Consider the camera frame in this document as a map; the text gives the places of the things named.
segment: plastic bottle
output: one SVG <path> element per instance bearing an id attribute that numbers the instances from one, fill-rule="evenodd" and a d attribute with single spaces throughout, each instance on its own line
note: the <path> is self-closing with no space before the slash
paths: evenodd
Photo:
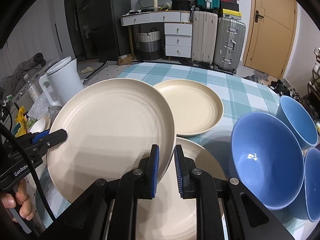
<path id="1" fill-rule="evenodd" d="M 34 83 L 30 80 L 28 74 L 26 74 L 23 77 L 23 79 L 26 81 L 28 92 L 29 92 L 32 100 L 35 102 L 38 99 L 38 97 L 40 96 L 40 93 L 39 93 L 38 89 L 36 88 Z"/>
<path id="2" fill-rule="evenodd" d="M 154 10 L 155 12 L 158 11 L 158 0 L 153 0 L 153 10 Z"/>

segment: blue plaid tablecloth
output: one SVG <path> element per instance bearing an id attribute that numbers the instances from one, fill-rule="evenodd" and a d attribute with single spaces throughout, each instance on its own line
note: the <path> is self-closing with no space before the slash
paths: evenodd
<path id="1" fill-rule="evenodd" d="M 223 118 L 212 130 L 188 139 L 206 148 L 219 161 L 227 177 L 231 132 L 236 121 L 242 115 L 254 111 L 275 115 L 280 99 L 264 85 L 225 73 L 181 65 L 141 63 L 128 67 L 118 77 L 142 80 L 150 85 L 170 79 L 188 79 L 200 82 L 215 91 L 224 105 Z M 54 187 L 47 168 L 41 175 L 40 182 L 52 211 L 59 216 L 70 203 Z M 48 227 L 52 220 L 45 212 L 38 193 L 36 207 L 44 226 Z M 274 212 L 274 215 L 295 239 L 301 239 L 305 221 L 291 217 L 286 209 Z"/>

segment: drawer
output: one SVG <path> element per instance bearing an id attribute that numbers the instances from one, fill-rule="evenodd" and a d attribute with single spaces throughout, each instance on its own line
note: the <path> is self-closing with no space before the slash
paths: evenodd
<path id="1" fill-rule="evenodd" d="M 126 16 L 121 18 L 121 25 L 133 25 L 133 24 L 140 24 L 140 23 L 149 23 L 150 22 L 150 14 L 143 13 L 143 14 L 134 14 L 131 16 Z"/>
<path id="2" fill-rule="evenodd" d="M 150 22 L 180 22 L 180 12 L 150 13 Z"/>
<path id="3" fill-rule="evenodd" d="M 187 12 L 182 12 L 181 13 L 181 22 L 187 23 L 190 21 L 190 14 L 191 13 L 187 13 Z"/>
<path id="4" fill-rule="evenodd" d="M 166 45 L 165 54 L 174 57 L 191 57 L 191 47 Z"/>
<path id="5" fill-rule="evenodd" d="M 192 24 L 165 23 L 164 34 L 192 36 Z"/>
<path id="6" fill-rule="evenodd" d="M 191 43 L 192 43 L 191 36 L 182 36 L 182 35 L 166 35 L 165 36 L 166 45 L 191 47 Z"/>

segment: finger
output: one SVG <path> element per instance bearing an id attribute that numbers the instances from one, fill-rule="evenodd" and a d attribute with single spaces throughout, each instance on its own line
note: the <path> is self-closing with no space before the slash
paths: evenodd
<path id="1" fill-rule="evenodd" d="M 26 218 L 31 214 L 32 203 L 29 195 L 27 195 L 27 199 L 22 203 L 19 214 L 22 218 Z"/>
<path id="2" fill-rule="evenodd" d="M 31 213 L 30 213 L 30 215 L 28 215 L 28 216 L 26 217 L 26 220 L 30 221 L 30 220 L 33 218 L 34 215 L 35 215 L 35 207 L 32 205 L 32 207 L 31 207 Z"/>
<path id="3" fill-rule="evenodd" d="M 9 193 L 0 192 L 0 198 L 5 208 L 14 208 L 16 206 L 16 202 Z"/>
<path id="4" fill-rule="evenodd" d="M 18 191 L 16 193 L 16 201 L 19 205 L 22 205 L 22 203 L 26 201 L 27 197 L 28 197 L 27 183 L 26 183 L 26 180 L 23 179 L 19 182 L 19 185 L 18 185 Z"/>

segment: black refrigerator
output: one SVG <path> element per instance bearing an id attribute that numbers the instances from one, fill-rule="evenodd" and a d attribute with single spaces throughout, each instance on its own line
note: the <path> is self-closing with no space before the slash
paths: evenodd
<path id="1" fill-rule="evenodd" d="M 121 26 L 120 17 L 131 10 L 131 0 L 89 0 L 89 10 L 99 61 L 129 54 L 128 28 Z"/>

